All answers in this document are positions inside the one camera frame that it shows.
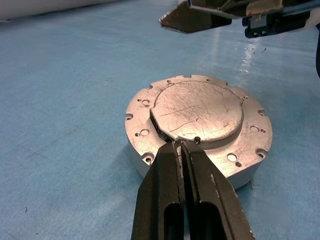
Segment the blue surface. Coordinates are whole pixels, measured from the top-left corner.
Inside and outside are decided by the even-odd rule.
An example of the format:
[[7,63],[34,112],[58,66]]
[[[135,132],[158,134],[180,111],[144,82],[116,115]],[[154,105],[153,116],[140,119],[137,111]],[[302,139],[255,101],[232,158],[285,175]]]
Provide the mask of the blue surface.
[[180,34],[158,24],[175,5],[119,1],[0,24],[1,240],[129,240],[142,178],[125,110],[181,74],[244,88],[271,119],[254,186],[237,190],[256,238],[320,238],[319,32],[246,39],[235,21]]

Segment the circular metal plate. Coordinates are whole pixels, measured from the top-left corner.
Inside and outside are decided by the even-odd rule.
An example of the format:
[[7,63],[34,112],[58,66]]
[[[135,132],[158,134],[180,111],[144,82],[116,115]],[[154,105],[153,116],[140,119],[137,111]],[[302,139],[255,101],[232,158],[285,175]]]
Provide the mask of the circular metal plate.
[[132,160],[144,177],[166,141],[198,141],[235,188],[268,153],[272,126],[247,92],[213,77],[177,76],[140,90],[126,110]]

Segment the aluminum base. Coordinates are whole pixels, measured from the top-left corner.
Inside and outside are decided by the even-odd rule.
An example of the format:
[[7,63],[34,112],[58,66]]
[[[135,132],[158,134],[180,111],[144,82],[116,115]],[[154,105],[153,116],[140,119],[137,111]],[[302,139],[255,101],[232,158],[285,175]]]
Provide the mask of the aluminum base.
[[272,143],[272,126],[247,92],[213,77],[177,76],[140,90],[126,109],[132,160],[144,177],[168,141],[198,143],[239,188],[252,178]]

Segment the metal fixture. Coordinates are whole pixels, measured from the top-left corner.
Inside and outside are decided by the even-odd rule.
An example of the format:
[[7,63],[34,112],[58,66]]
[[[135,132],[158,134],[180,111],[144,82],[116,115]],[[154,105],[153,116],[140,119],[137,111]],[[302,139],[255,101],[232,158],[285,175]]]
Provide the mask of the metal fixture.
[[239,188],[252,178],[272,143],[272,126],[256,99],[214,77],[176,76],[140,90],[126,109],[132,160],[144,177],[161,146],[194,142]]

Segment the metal disc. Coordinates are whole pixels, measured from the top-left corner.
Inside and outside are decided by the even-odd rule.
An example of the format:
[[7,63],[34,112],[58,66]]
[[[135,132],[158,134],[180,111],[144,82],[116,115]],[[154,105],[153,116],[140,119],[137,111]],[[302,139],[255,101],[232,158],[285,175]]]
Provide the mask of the metal disc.
[[234,188],[252,178],[272,142],[271,122],[257,100],[201,75],[168,78],[140,90],[127,107],[125,129],[143,177],[166,142],[194,141]]

